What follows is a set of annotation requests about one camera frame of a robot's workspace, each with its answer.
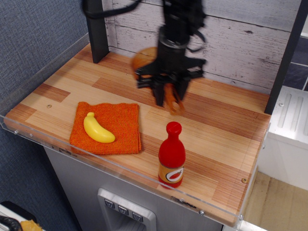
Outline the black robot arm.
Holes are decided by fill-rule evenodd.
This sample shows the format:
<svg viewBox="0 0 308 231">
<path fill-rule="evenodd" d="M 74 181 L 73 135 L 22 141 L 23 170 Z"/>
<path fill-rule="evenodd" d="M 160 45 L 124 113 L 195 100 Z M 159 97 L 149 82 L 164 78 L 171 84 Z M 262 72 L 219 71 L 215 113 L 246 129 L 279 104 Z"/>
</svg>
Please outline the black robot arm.
<svg viewBox="0 0 308 231">
<path fill-rule="evenodd" d="M 204 36 L 199 28 L 206 17 L 200 0 L 165 0 L 163 2 L 165 23 L 159 28 L 156 58 L 136 70 L 137 87 L 150 87 L 156 105 L 162 106 L 166 91 L 172 84 L 180 99 L 183 99 L 191 79 L 203 76 L 205 59 L 189 58 L 186 51 L 190 37 Z"/>
</svg>

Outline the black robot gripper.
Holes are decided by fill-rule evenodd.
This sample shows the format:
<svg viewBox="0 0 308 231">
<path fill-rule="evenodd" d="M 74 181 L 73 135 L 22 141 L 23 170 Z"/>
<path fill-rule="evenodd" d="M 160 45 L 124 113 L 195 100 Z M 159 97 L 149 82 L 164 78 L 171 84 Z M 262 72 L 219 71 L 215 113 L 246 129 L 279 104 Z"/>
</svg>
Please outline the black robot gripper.
<svg viewBox="0 0 308 231">
<path fill-rule="evenodd" d="M 158 42 L 135 55 L 135 76 L 138 88 L 152 88 L 156 105 L 163 107 L 165 83 L 175 85 L 182 101 L 191 79 L 202 77 L 205 59 L 185 55 L 186 47 Z"/>
</svg>

